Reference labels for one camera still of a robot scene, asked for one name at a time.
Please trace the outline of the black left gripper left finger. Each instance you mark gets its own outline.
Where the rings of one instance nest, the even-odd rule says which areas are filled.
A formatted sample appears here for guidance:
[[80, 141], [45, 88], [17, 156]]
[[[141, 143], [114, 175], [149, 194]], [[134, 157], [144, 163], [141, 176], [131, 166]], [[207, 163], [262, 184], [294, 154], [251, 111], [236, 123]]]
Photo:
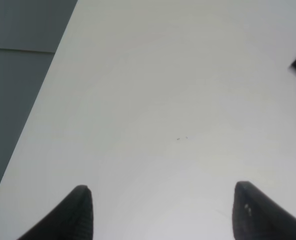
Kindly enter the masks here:
[[93, 233], [92, 193], [86, 185], [79, 185], [20, 239], [92, 240]]

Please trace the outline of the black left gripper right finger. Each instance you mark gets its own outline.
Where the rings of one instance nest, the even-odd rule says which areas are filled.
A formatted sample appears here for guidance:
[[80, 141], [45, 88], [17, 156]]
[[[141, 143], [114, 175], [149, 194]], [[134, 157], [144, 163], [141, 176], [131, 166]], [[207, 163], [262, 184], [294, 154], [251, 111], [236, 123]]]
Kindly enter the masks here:
[[296, 218], [249, 181], [235, 185], [232, 230], [236, 240], [296, 240]]

